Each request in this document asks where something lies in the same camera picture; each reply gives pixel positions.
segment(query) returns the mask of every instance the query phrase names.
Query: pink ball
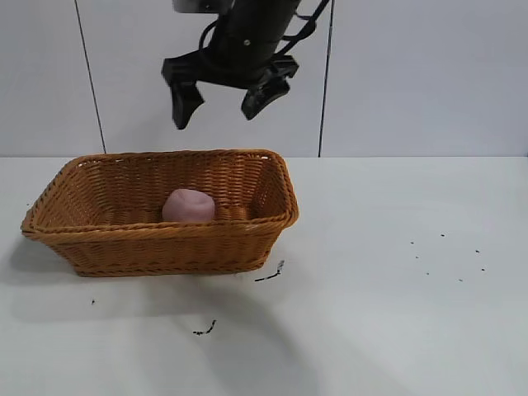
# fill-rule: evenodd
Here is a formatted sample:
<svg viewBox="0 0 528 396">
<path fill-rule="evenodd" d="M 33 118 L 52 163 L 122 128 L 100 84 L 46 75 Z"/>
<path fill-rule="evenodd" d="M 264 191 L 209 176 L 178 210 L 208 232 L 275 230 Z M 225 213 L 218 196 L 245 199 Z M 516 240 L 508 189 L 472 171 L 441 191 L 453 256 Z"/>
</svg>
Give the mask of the pink ball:
<svg viewBox="0 0 528 396">
<path fill-rule="evenodd" d="M 163 206 L 163 221 L 206 223 L 215 218 L 215 202 L 195 190 L 175 190 Z"/>
</svg>

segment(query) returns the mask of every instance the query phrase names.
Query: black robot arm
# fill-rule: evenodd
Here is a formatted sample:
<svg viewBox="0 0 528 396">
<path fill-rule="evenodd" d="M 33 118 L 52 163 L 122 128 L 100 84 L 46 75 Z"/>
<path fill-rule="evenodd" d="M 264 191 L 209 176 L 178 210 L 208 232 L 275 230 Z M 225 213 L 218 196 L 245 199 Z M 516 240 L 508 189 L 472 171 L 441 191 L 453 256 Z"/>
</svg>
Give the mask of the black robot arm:
<svg viewBox="0 0 528 396">
<path fill-rule="evenodd" d="M 204 103 L 196 82 L 247 90 L 242 112 L 248 120 L 290 90 L 286 78 L 299 65 L 287 53 L 315 31 L 316 21 L 330 0 L 322 0 L 298 35 L 285 35 L 300 0 L 176 0 L 179 12 L 217 13 L 218 19 L 201 35 L 198 50 L 165 59 L 162 75 L 172 94 L 172 118 L 185 129 Z M 213 31 L 208 45 L 208 34 Z M 281 41 L 285 46 L 276 52 Z"/>
</svg>

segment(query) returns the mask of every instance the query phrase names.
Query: white wall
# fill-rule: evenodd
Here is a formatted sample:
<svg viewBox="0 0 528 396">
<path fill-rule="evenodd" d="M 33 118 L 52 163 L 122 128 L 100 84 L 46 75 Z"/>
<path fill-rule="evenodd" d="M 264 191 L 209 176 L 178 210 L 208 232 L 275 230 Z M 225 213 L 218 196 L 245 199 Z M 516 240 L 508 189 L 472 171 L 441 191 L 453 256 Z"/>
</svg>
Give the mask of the white wall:
<svg viewBox="0 0 528 396">
<path fill-rule="evenodd" d="M 317 3 L 303 0 L 299 10 L 312 12 Z M 79 0 L 79 9 L 108 151 L 247 147 L 317 156 L 329 12 L 292 53 L 301 69 L 287 97 L 247 122 L 245 92 L 200 84 L 206 103 L 178 131 L 162 62 L 195 50 L 213 16 L 175 13 L 171 0 Z"/>
<path fill-rule="evenodd" d="M 324 156 L 526 155 L 526 0 L 336 0 Z"/>
<path fill-rule="evenodd" d="M 73 0 L 0 2 L 0 156 L 101 152 Z"/>
</svg>

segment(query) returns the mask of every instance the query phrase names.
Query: black debris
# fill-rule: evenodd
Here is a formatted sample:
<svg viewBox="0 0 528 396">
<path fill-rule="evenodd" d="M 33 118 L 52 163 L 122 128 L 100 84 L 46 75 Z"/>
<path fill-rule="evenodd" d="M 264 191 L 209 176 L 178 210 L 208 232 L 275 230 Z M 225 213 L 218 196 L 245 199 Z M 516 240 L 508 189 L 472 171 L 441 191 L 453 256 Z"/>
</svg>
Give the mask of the black debris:
<svg viewBox="0 0 528 396">
<path fill-rule="evenodd" d="M 209 330 L 207 330 L 206 332 L 192 332 L 192 333 L 195 334 L 196 336 L 203 336 L 204 334 L 209 334 L 215 328 L 215 324 L 216 324 L 216 319 L 212 322 Z"/>
<path fill-rule="evenodd" d="M 284 267 L 284 260 L 280 260 L 279 265 L 277 266 L 277 272 L 273 275 L 267 276 L 265 278 L 256 279 L 256 282 L 268 281 L 273 278 L 277 278 L 282 273 L 282 268 Z"/>
</svg>

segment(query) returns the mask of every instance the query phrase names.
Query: basket rim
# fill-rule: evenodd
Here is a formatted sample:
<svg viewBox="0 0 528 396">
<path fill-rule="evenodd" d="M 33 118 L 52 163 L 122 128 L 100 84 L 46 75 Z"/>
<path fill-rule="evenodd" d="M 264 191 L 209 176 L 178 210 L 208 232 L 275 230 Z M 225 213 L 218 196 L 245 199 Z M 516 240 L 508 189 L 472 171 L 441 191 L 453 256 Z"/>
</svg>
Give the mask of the basket rim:
<svg viewBox="0 0 528 396">
<path fill-rule="evenodd" d="M 128 158 L 164 158 L 174 156 L 199 156 L 205 157 L 231 154 L 256 154 L 263 157 L 269 157 L 276 161 L 278 170 L 282 177 L 282 183 L 285 186 L 286 194 L 286 210 L 283 214 L 271 217 L 262 217 L 250 220 L 214 220 L 207 223 L 178 223 L 178 222 L 162 222 L 162 223 L 137 223 L 137 224 L 122 224 L 122 225 L 81 225 L 81 226 L 64 226 L 64 227 L 42 227 L 35 224 L 35 217 L 40 213 L 40 209 L 44 206 L 47 199 L 53 192 L 60 188 L 71 176 L 76 169 L 85 162 L 91 161 L 115 161 L 126 160 Z M 117 236 L 119 234 L 125 239 L 136 239 L 142 235 L 141 238 L 159 238 L 156 233 L 163 233 L 166 238 L 174 237 L 192 237 L 204 235 L 207 231 L 213 231 L 214 234 L 225 232 L 233 234 L 233 232 L 247 232 L 248 228 L 255 229 L 258 233 L 268 233 L 273 229 L 284 229 L 290 227 L 299 217 L 299 208 L 297 200 L 293 191 L 290 176 L 285 164 L 285 160 L 278 154 L 266 149 L 217 149 L 217 150 L 183 150 L 173 152 L 146 152 L 146 153 L 110 153 L 110 154 L 93 154 L 86 155 L 72 159 L 66 163 L 54 179 L 42 192 L 35 204 L 27 211 L 26 217 L 21 225 L 22 233 L 32 239 L 40 240 L 42 238 L 64 238 L 69 236 L 73 239 L 90 239 L 102 240 L 109 236 Z"/>
</svg>

